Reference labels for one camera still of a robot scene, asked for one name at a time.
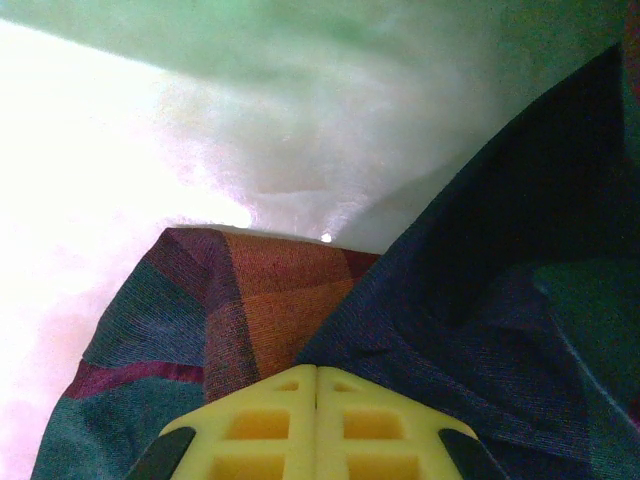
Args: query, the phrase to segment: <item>white fabric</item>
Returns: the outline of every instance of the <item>white fabric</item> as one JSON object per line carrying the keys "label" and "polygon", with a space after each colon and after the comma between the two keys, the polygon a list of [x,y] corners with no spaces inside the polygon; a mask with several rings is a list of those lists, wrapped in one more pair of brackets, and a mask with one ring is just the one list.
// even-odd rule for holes
{"label": "white fabric", "polygon": [[622,2],[147,3],[0,0],[0,478],[165,227],[382,252]]}

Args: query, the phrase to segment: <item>patterned fabric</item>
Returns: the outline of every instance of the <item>patterned fabric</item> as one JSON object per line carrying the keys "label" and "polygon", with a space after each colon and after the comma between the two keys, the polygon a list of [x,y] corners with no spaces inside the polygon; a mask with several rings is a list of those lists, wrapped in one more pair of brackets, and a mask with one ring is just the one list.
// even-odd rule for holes
{"label": "patterned fabric", "polygon": [[100,320],[33,478],[122,478],[170,420],[294,361],[460,418],[513,479],[640,478],[636,12],[624,57],[534,102],[378,261],[166,231]]}

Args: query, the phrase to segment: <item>white sheet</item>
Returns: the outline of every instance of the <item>white sheet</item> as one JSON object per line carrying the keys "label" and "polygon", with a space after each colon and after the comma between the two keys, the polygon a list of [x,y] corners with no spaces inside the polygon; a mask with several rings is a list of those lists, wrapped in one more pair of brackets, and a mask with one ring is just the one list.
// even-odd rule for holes
{"label": "white sheet", "polygon": [[[101,312],[163,228],[382,252],[621,15],[606,0],[190,0],[163,23],[81,3],[0,2],[58,35],[0,22],[0,478],[29,476]],[[154,57],[160,30],[173,50]]]}

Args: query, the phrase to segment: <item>yellow plastic object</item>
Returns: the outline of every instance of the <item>yellow plastic object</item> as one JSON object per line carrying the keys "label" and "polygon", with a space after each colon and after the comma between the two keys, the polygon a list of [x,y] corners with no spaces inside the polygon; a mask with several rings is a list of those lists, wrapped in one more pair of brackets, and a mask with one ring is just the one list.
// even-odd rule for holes
{"label": "yellow plastic object", "polygon": [[355,375],[301,365],[171,422],[172,480],[462,480],[438,437],[471,428]]}

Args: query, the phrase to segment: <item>fabric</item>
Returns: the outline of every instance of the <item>fabric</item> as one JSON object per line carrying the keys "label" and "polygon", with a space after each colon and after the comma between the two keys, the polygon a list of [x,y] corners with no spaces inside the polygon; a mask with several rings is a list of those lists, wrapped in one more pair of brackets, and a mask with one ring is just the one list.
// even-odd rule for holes
{"label": "fabric", "polygon": [[121,478],[173,417],[294,363],[460,418],[512,479],[640,478],[634,52],[534,102],[379,260],[166,231],[101,319],[33,478]]}

